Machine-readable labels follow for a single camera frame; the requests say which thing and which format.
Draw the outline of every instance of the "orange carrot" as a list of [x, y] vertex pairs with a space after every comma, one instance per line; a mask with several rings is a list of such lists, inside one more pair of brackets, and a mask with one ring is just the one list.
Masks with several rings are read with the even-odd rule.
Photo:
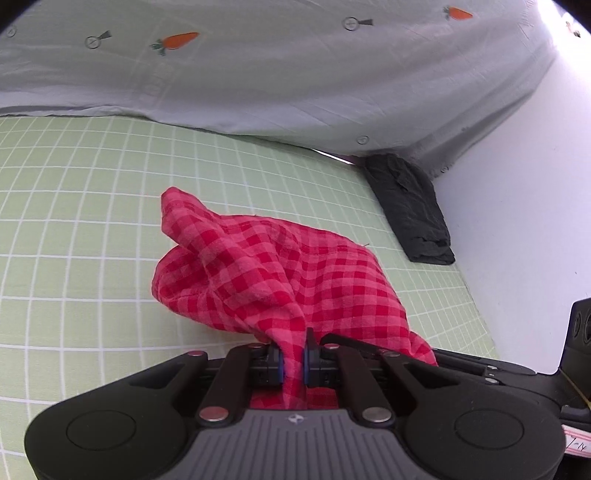
[[472, 15], [471, 13], [468, 13], [456, 7], [445, 7], [443, 9], [443, 13], [446, 14], [446, 18], [448, 20], [450, 17], [452, 17], [454, 20], [468, 20], [469, 18], [474, 17], [474, 15]]
[[199, 36], [198, 32], [189, 32], [189, 33], [181, 33], [179, 35], [172, 35], [171, 37], [166, 37], [163, 40], [158, 39], [156, 43], [150, 45], [154, 50], [158, 50], [158, 53], [161, 55], [166, 55], [166, 50], [176, 50], [191, 40], [194, 40]]

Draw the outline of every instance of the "silver screw head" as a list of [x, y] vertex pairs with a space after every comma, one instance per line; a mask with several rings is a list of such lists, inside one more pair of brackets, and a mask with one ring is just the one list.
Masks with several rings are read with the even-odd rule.
[[199, 417], [202, 420], [216, 422], [226, 420], [226, 418], [230, 415], [224, 407], [205, 407], [202, 408], [199, 412]]
[[392, 412], [383, 407], [369, 407], [361, 413], [361, 416], [371, 423], [383, 423], [392, 418]]

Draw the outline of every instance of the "folded black fabric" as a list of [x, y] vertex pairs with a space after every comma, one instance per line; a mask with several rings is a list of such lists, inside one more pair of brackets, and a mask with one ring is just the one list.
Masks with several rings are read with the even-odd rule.
[[454, 263], [449, 231], [427, 174], [393, 154], [367, 157], [362, 168], [408, 259]]

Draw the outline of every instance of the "red checkered cloth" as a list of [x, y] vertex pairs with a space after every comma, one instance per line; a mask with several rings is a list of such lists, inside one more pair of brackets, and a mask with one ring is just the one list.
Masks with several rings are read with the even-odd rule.
[[336, 406], [333, 391], [303, 384], [306, 327], [317, 340], [338, 333], [435, 364], [375, 256], [345, 237], [286, 220], [218, 215], [175, 187], [162, 195], [162, 231], [178, 246], [156, 267], [158, 301], [281, 348], [282, 390], [254, 395], [253, 408]]

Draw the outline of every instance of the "logo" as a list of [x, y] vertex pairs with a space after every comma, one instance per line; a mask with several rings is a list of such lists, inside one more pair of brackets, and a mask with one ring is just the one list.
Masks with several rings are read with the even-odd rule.
[[342, 21], [342, 24], [345, 30], [354, 32], [360, 25], [373, 25], [374, 20], [372, 18], [368, 20], [357, 20], [355, 17], [347, 17]]
[[104, 39], [111, 37], [111, 32], [107, 30], [106, 32], [101, 33], [98, 37], [86, 37], [84, 45], [86, 46], [86, 48], [94, 50], [95, 48], [100, 47], [100, 44]]
[[294, 425], [299, 425], [300, 423], [302, 423], [305, 420], [305, 418], [302, 417], [299, 413], [294, 413], [294, 414], [290, 415], [289, 417], [287, 417], [287, 420], [292, 422]]

